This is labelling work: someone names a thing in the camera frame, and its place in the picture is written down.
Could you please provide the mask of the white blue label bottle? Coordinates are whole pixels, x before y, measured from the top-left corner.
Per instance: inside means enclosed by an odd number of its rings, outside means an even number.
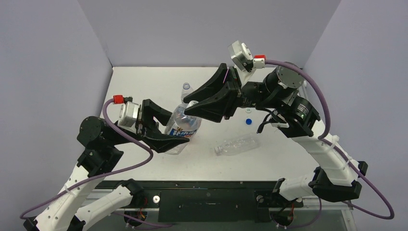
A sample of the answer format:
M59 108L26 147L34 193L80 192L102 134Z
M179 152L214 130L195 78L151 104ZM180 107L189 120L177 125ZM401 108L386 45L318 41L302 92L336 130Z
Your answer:
M188 104L182 103L178 105L166 125L165 134L189 138L191 140L200 128L202 119L196 116L186 115L185 109L197 103L198 101L190 101Z

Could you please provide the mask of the blue label water bottle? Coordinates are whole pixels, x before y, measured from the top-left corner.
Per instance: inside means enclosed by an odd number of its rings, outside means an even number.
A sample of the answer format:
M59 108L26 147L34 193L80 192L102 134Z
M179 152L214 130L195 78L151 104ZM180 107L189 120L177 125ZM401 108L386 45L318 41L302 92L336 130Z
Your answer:
M190 86L188 82L185 82L182 86L181 91L181 103L184 103L184 98L187 97L190 93L193 92L193 88Z

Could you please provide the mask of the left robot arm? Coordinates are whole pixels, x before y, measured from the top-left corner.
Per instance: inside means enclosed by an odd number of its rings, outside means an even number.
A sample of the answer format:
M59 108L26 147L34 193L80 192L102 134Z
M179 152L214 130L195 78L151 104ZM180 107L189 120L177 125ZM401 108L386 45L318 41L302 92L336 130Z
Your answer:
M119 144L133 143L152 160L154 153L189 141L159 130L171 113L149 99L136 104L131 97L115 95L103 105L102 114L82 121L77 140L85 149L60 192L41 204L44 211L37 216L20 215L26 230L86 231L117 209L147 205L144 189L134 179L121 181L111 193L87 206L83 202L106 177L119 173L115 170L123 156Z

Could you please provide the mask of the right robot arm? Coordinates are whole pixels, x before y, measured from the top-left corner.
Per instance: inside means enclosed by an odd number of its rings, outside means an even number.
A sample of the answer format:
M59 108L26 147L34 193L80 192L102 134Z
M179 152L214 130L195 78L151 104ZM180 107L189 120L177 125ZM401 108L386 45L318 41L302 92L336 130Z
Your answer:
M330 134L331 119L325 98L302 69L289 62L268 60L275 69L262 82L241 80L234 67L221 64L216 73L199 89L184 98L196 101L188 115L220 122L232 117L237 108L254 108L271 118L265 125L276 126L287 138L303 147L318 163L313 173L295 179L280 179L271 199L284 205L305 196L317 196L328 202L358 199L367 164L350 157Z

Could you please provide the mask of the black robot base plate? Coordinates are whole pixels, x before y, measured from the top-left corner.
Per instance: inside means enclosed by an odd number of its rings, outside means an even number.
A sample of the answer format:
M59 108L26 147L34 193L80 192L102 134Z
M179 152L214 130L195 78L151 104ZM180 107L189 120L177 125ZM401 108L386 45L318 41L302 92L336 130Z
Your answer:
M127 210L158 212L159 222L270 222L302 202L280 197L275 181L139 181L141 199Z

